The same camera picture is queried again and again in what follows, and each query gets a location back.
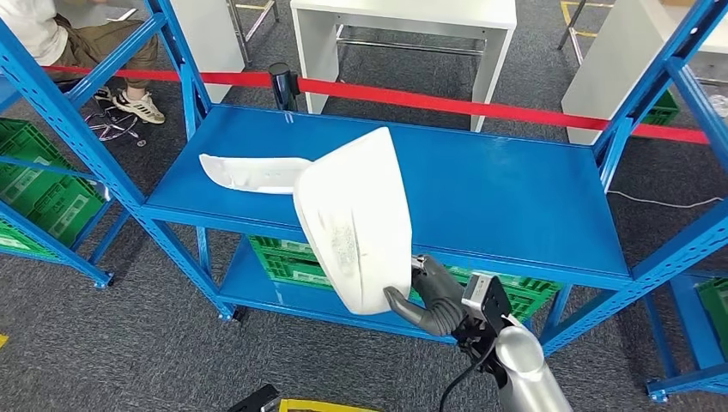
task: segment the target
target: gray carpet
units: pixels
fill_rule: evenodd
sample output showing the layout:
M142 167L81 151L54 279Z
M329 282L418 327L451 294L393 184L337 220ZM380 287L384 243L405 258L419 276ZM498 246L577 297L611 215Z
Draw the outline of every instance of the gray carpet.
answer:
M494 101L560 109L576 70L570 50L555 50L564 28L559 3L518 0L513 38ZM288 4L282 22L267 21L251 41L254 70L286 61L297 65ZM254 16L242 13L247 25ZM586 24L598 25L599 19ZM357 37L468 46L469 42L406 33L350 29ZM469 99L474 66L467 58L418 51L347 47L342 78ZM161 67L169 67L166 60ZM119 140L106 146L143 191L149 193L185 143L179 85L155 85L155 101L167 112L163 126L144 125L145 148ZM235 89L227 101L272 106L270 91ZM464 129L463 116L332 99L326 112ZM25 103L4 116L29 118L51 134ZM693 125L683 114L679 124ZM512 136L564 140L564 130L489 120L486 130ZM637 197L694 203L723 196L728 180L709 150L681 143L633 139L613 188ZM704 208L666 209L610 197L625 254L637 262ZM112 221L94 232L98 239ZM194 249L194 231L174 227ZM213 267L219 276L239 237L213 232ZM725 251L701 263L726 268ZM101 266L118 276L98 291L75 271L12 257L0 258L0 410L223 410L265 383L287 397L303 397L388 411L433 410L446 384L466 366L450 346L304 318L251 311L242 324L223 323L135 223L125 225ZM596 292L577 288L572 312ZM658 306L682 370L691 368L669 299ZM537 328L545 313L535 319ZM644 308L635 304L549 358L575 410L728 410L724 397L689 393L665 406L648 402L645 379L660 377ZM493 380L466 379L448 410L499 410Z

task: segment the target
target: sneaker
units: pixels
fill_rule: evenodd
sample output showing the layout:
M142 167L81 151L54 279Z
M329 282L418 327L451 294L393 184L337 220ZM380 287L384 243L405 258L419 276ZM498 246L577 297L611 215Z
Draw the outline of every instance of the sneaker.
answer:
M114 96L113 103L120 111L134 113L144 122L154 124L164 123L164 114L157 109L149 93L146 93L139 100L131 100L126 95L126 90L124 90Z

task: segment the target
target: black cable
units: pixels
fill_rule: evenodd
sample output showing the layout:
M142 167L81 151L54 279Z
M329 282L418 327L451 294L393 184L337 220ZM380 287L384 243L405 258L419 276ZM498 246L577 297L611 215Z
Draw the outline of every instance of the black cable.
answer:
M442 392L442 397L440 397L440 412L444 412L444 411L445 411L445 401L447 400L447 396L448 396L448 395L450 395L450 392L451 392L451 391L452 391L453 389L455 389L455 386L458 386L458 384L459 384L460 382L462 382L462 381L463 381L463 379L465 379L465 377L466 377L466 376L468 376L468 374L469 374L469 373L471 373L471 372L473 372L474 370L476 370L476 368L477 368L477 367L479 367L480 365L482 365L482 364L483 364L483 362L485 362L485 360L486 360L486 359L488 358L488 356L490 355L490 352L492 352L492 351L493 351L493 347L494 347L494 346L495 346L495 340L493 340L493 342L492 342L492 343L490 344L490 348L488 349L488 351L487 351L487 352L485 352L485 353L484 353L484 354L483 354L483 355L482 355L482 356L481 356L480 358L478 358L478 360L477 360L477 361L476 361L475 363L473 363L473 364L472 364L472 365L470 365L470 366L469 366L469 367L468 367L467 369L465 369L465 370L464 370L464 371L463 371L462 373L460 373L460 375L458 375L458 377L457 377L457 378L455 378L455 379L454 379L454 380L453 380L453 381L452 381L452 382L451 382L451 383L450 383L450 384L449 384L449 385L448 385L448 386L447 386L447 387L445 388L445 391L444 391L444 392Z

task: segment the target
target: khaki shorts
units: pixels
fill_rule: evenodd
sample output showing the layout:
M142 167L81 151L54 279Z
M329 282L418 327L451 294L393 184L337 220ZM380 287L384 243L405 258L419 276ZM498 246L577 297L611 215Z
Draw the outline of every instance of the khaki shorts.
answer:
M56 66L96 67L106 56L128 38L143 21L111 21L103 26L73 28L68 20L61 15L56 16L56 23L68 31L68 43L64 53L54 63ZM157 59L157 37L153 36L144 43L139 51L124 66L130 70L152 70ZM63 82L83 77L76 73L62 73L49 71L49 76L55 82ZM126 79L126 84L132 88L146 88L149 80Z

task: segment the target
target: white plastic part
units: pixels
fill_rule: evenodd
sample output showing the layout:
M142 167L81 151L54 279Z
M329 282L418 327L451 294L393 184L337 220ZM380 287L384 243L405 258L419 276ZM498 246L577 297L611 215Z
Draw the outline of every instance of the white plastic part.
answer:
M350 312L390 310L383 293L410 293L412 226L389 130L314 161L294 189L296 214L326 277Z
M300 157L234 158L200 155L213 182L236 191L291 194L295 181L312 163Z

